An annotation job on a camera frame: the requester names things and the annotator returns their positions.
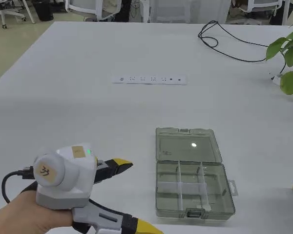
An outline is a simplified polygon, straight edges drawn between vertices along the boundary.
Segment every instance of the white table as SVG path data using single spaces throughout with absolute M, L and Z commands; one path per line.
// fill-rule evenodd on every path
M 203 46 L 197 38 L 201 28 L 55 22 L 0 79 L 0 183 L 8 172 L 30 165 L 40 147 L 89 141 L 101 159 L 134 162 L 129 171 L 95 185 L 91 198 L 166 234 L 293 234 L 293 97 L 270 80 L 282 57 L 262 64 L 234 61 Z M 264 44 L 293 30 L 225 28 Z M 233 55 L 265 55 L 263 48 L 238 43 L 219 29 L 209 34 Z M 121 74 L 186 75 L 188 85 L 112 84 L 111 77 Z M 228 222 L 171 226 L 156 217 L 156 127 L 215 131 L 227 176 L 239 192 L 236 215 Z M 11 178 L 9 197 L 26 184 Z

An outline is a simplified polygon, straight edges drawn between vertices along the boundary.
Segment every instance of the black cable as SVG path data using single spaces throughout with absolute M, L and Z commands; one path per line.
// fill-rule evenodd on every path
M 232 35 L 230 32 L 228 32 L 226 29 L 224 29 L 218 21 L 215 21 L 215 20 L 212 20 L 210 21 L 209 23 L 207 23 L 206 25 L 203 26 L 202 30 L 199 32 L 198 34 L 198 38 L 210 49 L 222 54 L 222 55 L 225 55 L 229 58 L 232 58 L 232 59 L 235 59 L 235 60 L 238 60 L 238 61 L 242 61 L 242 62 L 263 62 L 266 60 L 266 58 L 264 59 L 261 59 L 261 60 L 245 60 L 245 59 L 240 59 L 240 58 L 236 58 L 234 56 L 231 56 L 231 55 L 228 55 L 222 51 L 219 51 L 216 49 L 216 47 L 219 45 L 219 41 L 216 39 L 216 38 L 213 38 L 213 37 L 210 37 L 210 36 L 203 36 L 203 34 L 208 31 L 209 29 L 211 29 L 212 27 L 218 25 L 222 30 L 224 30 L 226 33 L 228 33 L 230 36 L 232 36 L 233 38 L 237 39 L 238 41 L 241 41 L 241 42 L 244 42 L 244 43 L 247 43 L 247 44 L 251 44 L 251 45 L 258 45 L 258 46 L 262 46 L 262 47 L 268 47 L 267 45 L 262 45 L 262 44 L 258 44 L 258 43 L 253 43 L 253 42 L 249 42 L 249 41 L 246 41 L 246 40 L 242 40 L 242 39 L 239 39 L 237 37 L 235 37 L 234 35 Z M 216 42 L 215 45 L 210 45 L 208 42 L 205 41 L 205 39 L 212 39 Z
M 10 178 L 11 176 L 22 176 L 22 179 L 35 179 L 34 168 L 32 166 L 25 167 L 23 170 L 10 172 L 9 174 L 7 174 L 3 178 L 2 184 L 1 184 L 1 192 L 2 192 L 2 196 L 3 196 L 4 200 L 6 201 L 6 203 L 10 203 L 10 199 L 6 195 L 5 185 L 6 185 L 8 178 Z
M 22 175 L 22 171 L 10 172 L 2 180 L 1 191 L 2 191 L 2 196 L 3 196 L 4 200 L 6 201 L 6 203 L 10 203 L 10 199 L 6 195 L 6 192 L 5 192 L 5 184 L 6 184 L 6 181 L 8 180 L 8 178 L 10 178 L 11 176 L 15 176 L 15 175 L 21 176 Z

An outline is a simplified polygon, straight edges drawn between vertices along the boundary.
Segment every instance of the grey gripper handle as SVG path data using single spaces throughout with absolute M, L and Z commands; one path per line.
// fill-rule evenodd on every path
M 35 181 L 21 193 L 26 191 L 36 191 L 37 187 L 38 183 Z M 82 234 L 86 234 L 91 226 L 96 230 L 101 228 L 122 230 L 122 234 L 135 234 L 137 229 L 137 218 L 130 214 L 124 214 L 104 207 L 91 199 L 89 199 L 86 206 L 73 208 L 72 213 L 74 220 L 72 227 Z

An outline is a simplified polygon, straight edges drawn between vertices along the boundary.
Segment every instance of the power outlet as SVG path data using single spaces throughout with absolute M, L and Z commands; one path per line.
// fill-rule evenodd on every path
M 186 77 L 169 76 L 121 76 L 114 77 L 112 83 L 186 85 L 187 79 Z

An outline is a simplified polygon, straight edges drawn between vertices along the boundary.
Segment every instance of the yellow object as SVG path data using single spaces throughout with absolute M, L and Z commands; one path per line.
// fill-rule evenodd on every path
M 132 164 L 132 162 L 129 162 L 127 160 L 121 159 L 121 158 L 113 158 L 113 160 L 119 165 L 124 165 L 124 164 Z
M 137 230 L 135 234 L 164 234 L 162 231 L 155 228 L 152 224 L 138 219 Z

